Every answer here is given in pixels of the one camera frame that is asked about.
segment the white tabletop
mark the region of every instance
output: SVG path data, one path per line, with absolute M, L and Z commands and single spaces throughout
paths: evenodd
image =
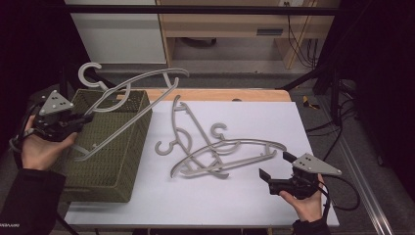
M 211 142 L 210 127 L 217 122 L 227 125 L 218 130 L 227 139 L 252 138 L 284 144 L 290 153 L 301 156 L 311 148 L 296 104 L 292 102 L 185 102 L 191 108 Z M 160 102 L 153 108 L 132 199 L 129 203 L 71 203 L 66 216 L 69 224 L 95 227 L 278 227 L 289 226 L 297 214 L 282 198 L 270 195 L 268 185 L 258 176 L 262 168 L 273 178 L 291 177 L 291 164 L 277 156 L 254 164 L 226 168 L 226 179 L 205 173 L 187 177 L 170 170 L 186 157 L 176 145 L 167 156 L 160 156 L 155 145 L 166 149 L 174 140 L 171 124 L 172 102 Z M 206 142 L 189 115 L 177 112 L 177 125 L 193 138 L 192 152 Z M 258 156 L 262 147 L 243 146 L 236 155 L 222 157 L 225 163 Z M 339 225 L 333 210 L 329 226 Z

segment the white cabinet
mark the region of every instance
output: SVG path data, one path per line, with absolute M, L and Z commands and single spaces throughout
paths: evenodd
M 156 5 L 155 0 L 66 0 L 67 4 Z M 71 14 L 91 61 L 165 64 L 158 15 Z

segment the green woven basket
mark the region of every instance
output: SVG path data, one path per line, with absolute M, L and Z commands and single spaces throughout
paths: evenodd
M 103 92 L 78 90 L 73 98 L 74 111 L 85 113 Z M 111 107 L 119 102 L 123 92 L 112 94 L 98 108 Z M 83 127 L 76 144 L 92 150 L 123 126 L 128 120 L 149 106 L 146 91 L 131 91 L 128 100 L 119 109 L 109 113 L 96 113 L 92 122 Z M 67 182 L 61 201 L 126 203 L 137 174 L 144 148 L 152 111 L 148 111 L 112 142 L 84 162 L 76 162 L 82 154 L 69 150 L 66 162 Z

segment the floor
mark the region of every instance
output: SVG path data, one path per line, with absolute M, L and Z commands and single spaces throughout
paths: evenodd
M 206 41 L 180 39 L 176 43 L 173 66 L 189 70 L 191 77 L 181 79 L 180 87 L 203 88 L 267 88 L 281 87 L 288 82 L 310 71 L 300 63 L 292 70 L 285 70 L 272 38 L 260 39 L 218 39 L 216 44 L 210 45 Z M 153 70 L 155 66 L 112 66 L 103 70 L 102 76 L 111 79 L 114 83 L 141 71 Z M 300 116 L 305 129 L 309 129 L 330 121 L 328 107 L 330 91 L 323 96 L 314 96 L 310 87 L 314 81 L 310 80 L 296 89 L 290 91 L 291 98 L 297 103 Z M 154 80 L 134 84 L 139 87 L 161 86 Z M 305 106 L 303 97 L 308 98 L 309 104 L 318 105 L 319 109 Z M 349 97 L 341 95 L 341 102 Z M 359 114 L 353 111 L 353 103 L 347 102 L 344 111 L 351 112 L 344 116 L 343 132 L 339 143 L 331 152 L 328 163 L 343 171 L 343 178 L 360 185 L 355 180 L 356 168 L 350 164 L 350 158 L 356 162 L 357 169 L 361 171 L 367 184 L 361 187 L 364 195 L 367 192 L 372 198 L 363 197 L 363 201 L 355 211 L 336 210 L 340 226 L 332 228 L 333 234 L 415 234 L 415 204 L 405 193 L 394 172 L 387 166 L 379 166 L 377 154 L 370 139 L 368 139 L 364 126 L 359 121 Z M 339 130 L 334 125 L 309 133 L 314 156 L 323 158 L 334 143 Z M 13 163 L 8 158 L 1 158 L 0 179 L 0 205 L 4 202 L 4 195 L 11 180 L 7 175 L 13 174 L 9 167 Z M 349 186 L 332 179 L 326 183 L 330 188 L 333 200 L 340 207 L 352 207 L 355 195 Z M 60 205 L 60 212 L 65 213 L 68 205 Z M 385 226 L 375 226 L 376 219 L 383 219 Z M 91 228 L 76 228 L 81 234 L 94 234 Z M 68 234 L 60 225 L 56 226 L 52 234 Z M 131 229 L 108 230 L 101 234 L 132 234 Z M 274 229 L 273 234 L 291 234 L 288 229 Z

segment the hand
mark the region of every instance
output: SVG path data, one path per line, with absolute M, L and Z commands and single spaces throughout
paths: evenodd
M 318 174 L 318 180 L 323 182 L 323 177 L 321 174 Z M 289 194 L 286 191 L 281 191 L 280 196 L 293 208 L 296 210 L 297 215 L 299 216 L 300 221 L 313 222 L 320 219 L 322 215 L 321 211 L 321 192 L 315 192 L 311 197 L 298 200 L 293 195 Z
M 29 130 L 34 121 L 31 116 L 25 130 Z M 72 133 L 62 142 L 49 142 L 34 134 L 27 136 L 23 141 L 22 162 L 23 168 L 47 170 L 61 155 L 61 152 L 71 146 L 77 133 Z

